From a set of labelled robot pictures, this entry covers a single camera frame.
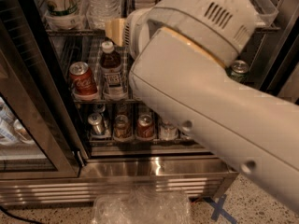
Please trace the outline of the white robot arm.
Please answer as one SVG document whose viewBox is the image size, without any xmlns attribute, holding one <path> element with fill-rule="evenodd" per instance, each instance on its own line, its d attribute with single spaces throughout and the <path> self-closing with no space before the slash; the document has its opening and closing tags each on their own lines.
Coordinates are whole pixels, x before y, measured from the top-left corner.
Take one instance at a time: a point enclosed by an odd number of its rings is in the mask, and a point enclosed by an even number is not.
<svg viewBox="0 0 299 224">
<path fill-rule="evenodd" d="M 121 29 L 134 95 L 299 212 L 299 106 L 230 79 L 255 30 L 249 0 L 162 0 Z"/>
</svg>

